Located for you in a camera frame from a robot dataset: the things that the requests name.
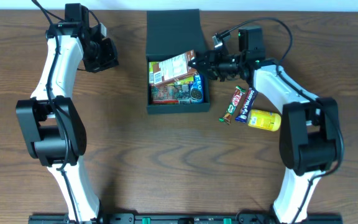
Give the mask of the green snack bag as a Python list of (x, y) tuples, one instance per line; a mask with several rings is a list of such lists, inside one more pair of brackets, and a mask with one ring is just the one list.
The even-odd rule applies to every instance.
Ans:
[(185, 85), (165, 85), (151, 89), (152, 103), (155, 105), (178, 105), (190, 104), (190, 86)]

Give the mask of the black cardboard box with lid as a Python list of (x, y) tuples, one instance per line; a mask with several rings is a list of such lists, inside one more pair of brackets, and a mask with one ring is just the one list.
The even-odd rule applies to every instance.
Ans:
[[(188, 50), (194, 50), (197, 56), (208, 50), (198, 9), (147, 12), (145, 47), (147, 63), (163, 61)], [(203, 78), (203, 94), (204, 100), (199, 104), (154, 105), (152, 87), (148, 85), (147, 112), (148, 114), (207, 112), (211, 105), (207, 78)]]

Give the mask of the blue Oreo pack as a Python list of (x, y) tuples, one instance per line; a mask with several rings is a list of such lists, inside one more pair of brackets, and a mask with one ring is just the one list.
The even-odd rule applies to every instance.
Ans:
[(203, 79), (200, 75), (195, 75), (194, 82), (190, 86), (190, 96), (192, 103), (203, 103)]

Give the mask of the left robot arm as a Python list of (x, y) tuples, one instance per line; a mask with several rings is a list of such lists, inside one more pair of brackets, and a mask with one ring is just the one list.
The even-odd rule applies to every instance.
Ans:
[(36, 89), (19, 100), (16, 115), (30, 156), (54, 176), (68, 207), (63, 215), (31, 215), (29, 223), (109, 223), (87, 175), (85, 126), (72, 96), (79, 65), (98, 73), (119, 64), (106, 27), (90, 26), (94, 13), (80, 3), (65, 6), (65, 15), (45, 32), (48, 52)]

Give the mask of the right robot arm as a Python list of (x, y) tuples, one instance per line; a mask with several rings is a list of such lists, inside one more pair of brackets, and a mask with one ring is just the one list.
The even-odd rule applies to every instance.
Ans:
[(280, 61), (265, 56), (261, 27), (239, 29), (239, 54), (224, 51), (230, 32), (216, 34), (214, 49), (191, 59), (189, 66), (211, 80), (239, 75), (251, 90), (263, 94), (281, 114), (279, 151), (285, 174), (272, 205), (275, 223), (329, 223), (310, 218), (307, 207), (317, 183), (336, 172), (344, 154), (337, 102), (321, 98), (292, 80)]

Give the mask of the brown chocolate box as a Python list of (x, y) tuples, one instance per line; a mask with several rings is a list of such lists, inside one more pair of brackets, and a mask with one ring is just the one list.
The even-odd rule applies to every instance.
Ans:
[(157, 62), (152, 66), (152, 85), (167, 85), (184, 78), (192, 77), (197, 71), (189, 67), (188, 62), (194, 58), (196, 58), (195, 51), (189, 50), (175, 57)]

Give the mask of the yellow plastic bottle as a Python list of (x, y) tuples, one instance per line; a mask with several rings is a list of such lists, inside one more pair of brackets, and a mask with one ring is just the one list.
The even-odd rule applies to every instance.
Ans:
[(248, 126), (267, 131), (278, 131), (281, 126), (282, 118), (278, 113), (251, 110)]

